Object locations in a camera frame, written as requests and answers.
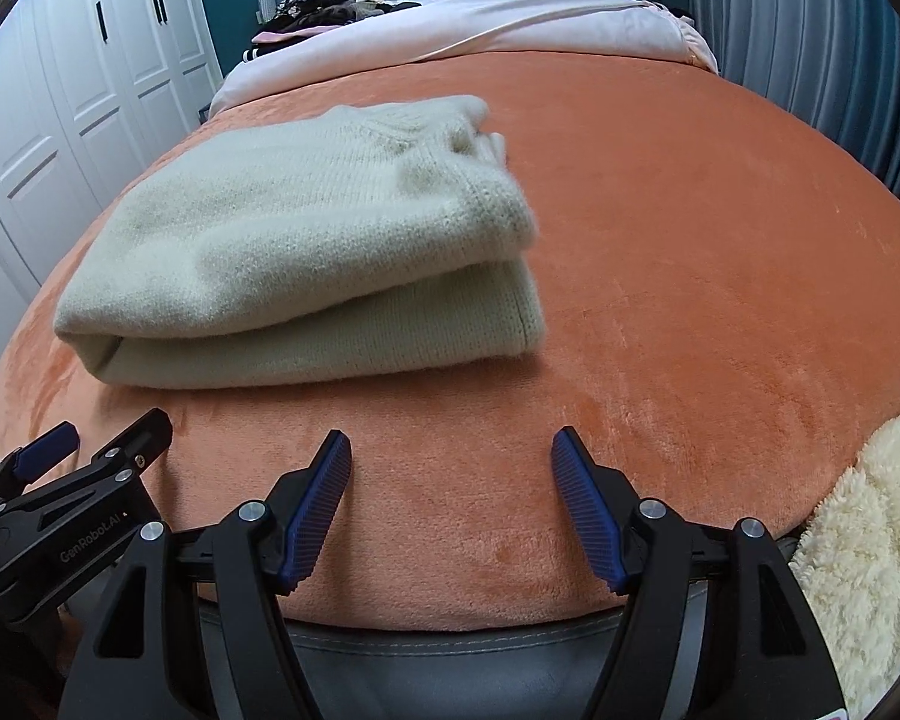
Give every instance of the white knit sweater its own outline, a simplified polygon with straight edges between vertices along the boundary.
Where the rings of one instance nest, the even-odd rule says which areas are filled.
[[[535,348],[535,222],[473,97],[224,132],[122,199],[55,331],[114,384],[218,388]]]

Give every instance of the white bed sheet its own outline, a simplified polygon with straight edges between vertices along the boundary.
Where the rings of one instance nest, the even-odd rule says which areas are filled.
[[[691,25],[647,1],[436,0],[316,35],[238,65],[210,116],[250,100],[367,70],[482,52],[594,53],[717,71]]]

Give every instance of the black door handle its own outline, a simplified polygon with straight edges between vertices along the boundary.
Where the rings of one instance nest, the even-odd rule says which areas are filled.
[[[167,23],[167,9],[163,6],[163,0],[160,0],[160,12],[163,14],[163,23]]]
[[[106,43],[106,22],[103,20],[103,5],[97,2],[97,21],[100,23],[100,36]]]
[[[163,19],[160,18],[160,4],[156,0],[154,0],[154,13],[156,14],[156,23],[163,23]]]

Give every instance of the white plush fabric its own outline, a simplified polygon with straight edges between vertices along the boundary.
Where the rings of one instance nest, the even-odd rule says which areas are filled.
[[[316,35],[231,71],[210,116],[250,100],[378,68],[484,52],[573,52],[697,65],[717,60],[701,34],[636,0],[436,0]]]
[[[478,98],[223,132],[131,189],[55,332],[110,384],[324,381],[517,355],[530,208]]]
[[[791,568],[863,720],[900,675],[900,417],[817,507]]]

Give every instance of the curtain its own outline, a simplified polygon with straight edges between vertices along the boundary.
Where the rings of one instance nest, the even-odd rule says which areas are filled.
[[[900,198],[900,18],[887,0],[692,0],[721,75],[816,127]]]

